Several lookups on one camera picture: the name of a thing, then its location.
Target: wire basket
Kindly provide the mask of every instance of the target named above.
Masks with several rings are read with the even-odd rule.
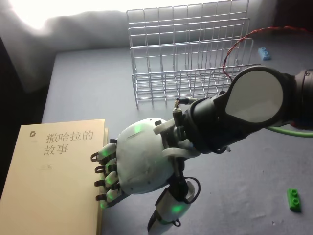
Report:
[[[248,0],[127,11],[136,104],[226,90],[227,51],[249,31]],[[252,66],[253,40],[238,44],[226,70],[235,76]]]

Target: green cable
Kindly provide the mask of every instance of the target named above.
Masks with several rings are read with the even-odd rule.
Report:
[[[290,131],[278,127],[268,127],[270,131],[277,132],[279,134],[288,135],[288,136],[296,136],[296,137],[304,137],[304,138],[313,138],[313,132],[298,132],[298,131]]]

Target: lego brick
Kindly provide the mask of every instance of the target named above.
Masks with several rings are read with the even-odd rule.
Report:
[[[300,197],[296,188],[287,189],[287,199],[290,210],[292,210],[293,212],[301,211]]]
[[[265,47],[259,48],[258,51],[259,51],[259,55],[260,55],[262,60],[270,60],[271,59],[269,52],[266,50]]]

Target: robotic arm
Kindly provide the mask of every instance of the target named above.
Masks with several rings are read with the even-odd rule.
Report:
[[[189,104],[183,114],[180,104]],[[185,161],[200,153],[221,154],[229,145],[269,126],[288,123],[313,128],[313,70],[297,76],[262,66],[248,68],[227,92],[196,100],[177,99],[173,119],[149,118],[126,128],[116,140],[91,156],[101,180],[95,186],[102,208],[131,194],[148,193],[166,185],[148,223],[149,234],[172,226],[198,197],[197,179],[184,177]],[[190,179],[198,185],[197,193]]]

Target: beige book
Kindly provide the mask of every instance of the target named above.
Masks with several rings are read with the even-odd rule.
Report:
[[[0,201],[0,235],[96,235],[99,180],[90,161],[104,120],[22,126]]]

